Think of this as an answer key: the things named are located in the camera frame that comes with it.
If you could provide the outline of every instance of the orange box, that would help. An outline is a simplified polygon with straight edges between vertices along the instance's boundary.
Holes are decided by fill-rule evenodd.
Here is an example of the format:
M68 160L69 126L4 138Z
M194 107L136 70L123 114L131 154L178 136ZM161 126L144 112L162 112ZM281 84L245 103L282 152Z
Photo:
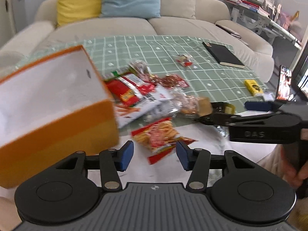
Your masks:
M113 97L85 49L65 49L0 81L0 186L15 187L75 151L118 144Z

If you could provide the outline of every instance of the black circular disc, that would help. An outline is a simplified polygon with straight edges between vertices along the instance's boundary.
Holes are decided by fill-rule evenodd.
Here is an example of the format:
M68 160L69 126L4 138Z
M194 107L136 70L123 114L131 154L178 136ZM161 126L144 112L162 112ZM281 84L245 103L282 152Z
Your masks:
M284 221L296 200L285 181L255 169L228 173L213 185L211 198L222 213L247 224Z
M97 186L82 175L57 171L48 177L40 174L16 190L19 214L37 224L59 224L85 215L99 198Z

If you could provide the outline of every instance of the silver screw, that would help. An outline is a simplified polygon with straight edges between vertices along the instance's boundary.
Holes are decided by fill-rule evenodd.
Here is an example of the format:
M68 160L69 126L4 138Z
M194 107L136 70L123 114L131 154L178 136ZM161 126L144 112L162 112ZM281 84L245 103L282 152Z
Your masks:
M108 181L105 183L104 186L107 189L117 189L120 186L120 184L116 181Z
M202 182L199 182L199 181L193 181L189 184L189 187L191 189L202 189L202 188L204 188L204 184Z

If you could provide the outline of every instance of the door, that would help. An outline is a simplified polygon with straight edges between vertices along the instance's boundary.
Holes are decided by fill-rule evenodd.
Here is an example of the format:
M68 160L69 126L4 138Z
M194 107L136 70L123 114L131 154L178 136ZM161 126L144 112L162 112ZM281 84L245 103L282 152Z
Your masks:
M8 8L7 0L0 0L0 48L12 38Z

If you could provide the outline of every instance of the hand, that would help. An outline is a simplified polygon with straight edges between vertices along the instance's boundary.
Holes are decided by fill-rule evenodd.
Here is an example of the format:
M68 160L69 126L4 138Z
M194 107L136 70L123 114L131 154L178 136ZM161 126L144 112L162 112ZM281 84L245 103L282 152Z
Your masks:
M290 164L285 156L284 148L281 146L281 171L286 181L293 187L298 188L303 184L303 180L308 178L308 161L297 173L296 169Z

